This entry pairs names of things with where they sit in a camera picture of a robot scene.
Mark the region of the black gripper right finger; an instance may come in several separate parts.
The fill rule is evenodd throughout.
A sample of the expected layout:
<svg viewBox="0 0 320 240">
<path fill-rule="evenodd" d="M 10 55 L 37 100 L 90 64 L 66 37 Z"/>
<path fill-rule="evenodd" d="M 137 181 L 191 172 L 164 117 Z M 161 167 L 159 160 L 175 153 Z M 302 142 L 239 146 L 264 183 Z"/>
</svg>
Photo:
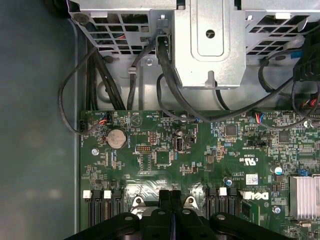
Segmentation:
<svg viewBox="0 0 320 240">
<path fill-rule="evenodd" d="M 181 192 L 170 192 L 172 212 L 181 240 L 286 240 L 287 237 L 243 220 L 234 215 L 218 212 L 209 219 L 195 210 L 184 207 Z"/>
</svg>

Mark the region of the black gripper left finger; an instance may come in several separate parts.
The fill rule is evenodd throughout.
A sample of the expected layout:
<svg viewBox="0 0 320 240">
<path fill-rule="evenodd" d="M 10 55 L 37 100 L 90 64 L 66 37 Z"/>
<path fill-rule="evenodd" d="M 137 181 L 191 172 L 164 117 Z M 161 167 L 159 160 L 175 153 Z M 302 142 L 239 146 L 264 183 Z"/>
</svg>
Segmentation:
<svg viewBox="0 0 320 240">
<path fill-rule="evenodd" d="M 129 212 L 118 214 L 69 236 L 68 240 L 168 240 L 171 237 L 172 205 L 169 190 L 159 191 L 158 208 L 139 218 Z"/>
</svg>

